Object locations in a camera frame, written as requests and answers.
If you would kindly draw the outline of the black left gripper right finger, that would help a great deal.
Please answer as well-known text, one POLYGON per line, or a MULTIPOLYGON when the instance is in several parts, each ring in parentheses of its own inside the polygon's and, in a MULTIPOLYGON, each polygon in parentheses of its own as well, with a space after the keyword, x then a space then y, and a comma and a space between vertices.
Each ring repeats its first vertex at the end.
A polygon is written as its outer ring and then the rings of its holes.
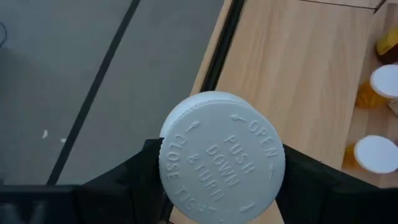
POLYGON ((284 146, 276 203, 285 224, 398 224, 398 188, 381 189, 284 146))

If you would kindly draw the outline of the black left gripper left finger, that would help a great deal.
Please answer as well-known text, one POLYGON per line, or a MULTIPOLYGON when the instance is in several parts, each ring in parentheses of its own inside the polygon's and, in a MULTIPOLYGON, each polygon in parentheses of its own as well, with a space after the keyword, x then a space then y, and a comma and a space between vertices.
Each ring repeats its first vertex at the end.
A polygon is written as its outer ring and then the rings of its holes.
POLYGON ((128 160, 82 185, 84 224, 171 224, 173 204, 159 173, 163 139, 147 139, 128 160))

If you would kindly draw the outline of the orange pill bottle white cap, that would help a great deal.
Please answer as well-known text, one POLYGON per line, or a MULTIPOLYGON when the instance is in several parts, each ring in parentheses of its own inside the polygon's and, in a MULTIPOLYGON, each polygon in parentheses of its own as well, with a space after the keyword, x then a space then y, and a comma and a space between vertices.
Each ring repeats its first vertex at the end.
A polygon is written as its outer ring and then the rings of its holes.
POLYGON ((356 95, 358 108, 377 108, 398 99, 398 65, 383 65, 361 84, 356 95))
POLYGON ((398 144, 388 138, 368 135, 345 149, 343 167, 361 168, 374 174, 398 170, 398 144))

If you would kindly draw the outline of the large dark bottle white cap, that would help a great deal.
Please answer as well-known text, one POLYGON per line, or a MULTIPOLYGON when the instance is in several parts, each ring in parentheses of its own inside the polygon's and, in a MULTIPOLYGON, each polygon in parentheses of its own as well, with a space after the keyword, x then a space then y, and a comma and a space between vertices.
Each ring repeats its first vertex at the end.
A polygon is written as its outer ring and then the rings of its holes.
POLYGON ((179 103, 160 137, 165 193, 199 224, 245 224, 275 200, 285 151, 270 121, 244 99, 206 91, 179 103))

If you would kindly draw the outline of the brown bottle with yellow cap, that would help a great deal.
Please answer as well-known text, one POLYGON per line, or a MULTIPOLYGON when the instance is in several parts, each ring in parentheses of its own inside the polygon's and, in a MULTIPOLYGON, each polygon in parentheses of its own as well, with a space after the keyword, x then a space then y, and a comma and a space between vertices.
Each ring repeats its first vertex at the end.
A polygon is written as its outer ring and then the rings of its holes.
POLYGON ((376 42, 376 55, 383 64, 398 62, 398 28, 393 28, 376 42))

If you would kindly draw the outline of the black aluminium table frame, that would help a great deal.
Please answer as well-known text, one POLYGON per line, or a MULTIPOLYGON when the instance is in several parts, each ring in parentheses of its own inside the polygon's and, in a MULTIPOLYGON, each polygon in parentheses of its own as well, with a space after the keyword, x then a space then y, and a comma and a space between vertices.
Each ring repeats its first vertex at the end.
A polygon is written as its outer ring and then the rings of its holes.
POLYGON ((226 15, 221 20, 221 30, 217 35, 216 45, 199 92, 216 89, 245 3, 246 0, 231 0, 226 15))

